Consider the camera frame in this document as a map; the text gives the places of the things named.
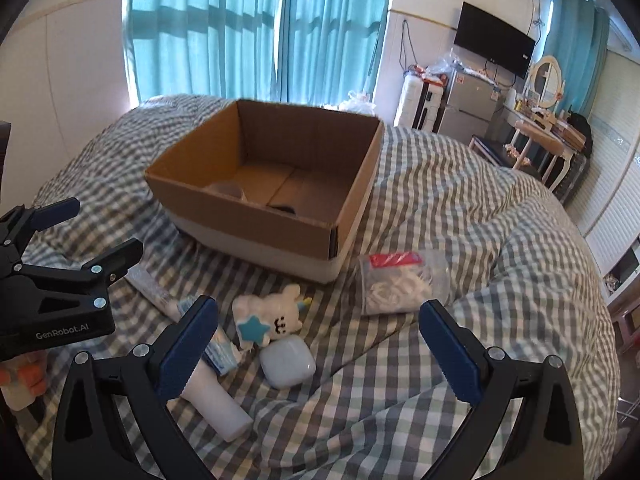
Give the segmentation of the operator hand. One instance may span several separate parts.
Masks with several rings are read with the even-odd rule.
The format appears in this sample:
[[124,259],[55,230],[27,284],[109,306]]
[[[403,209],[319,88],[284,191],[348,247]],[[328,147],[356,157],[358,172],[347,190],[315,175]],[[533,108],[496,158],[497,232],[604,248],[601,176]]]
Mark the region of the operator hand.
[[14,412],[28,408],[47,389],[47,352],[36,351],[1,363],[1,392]]

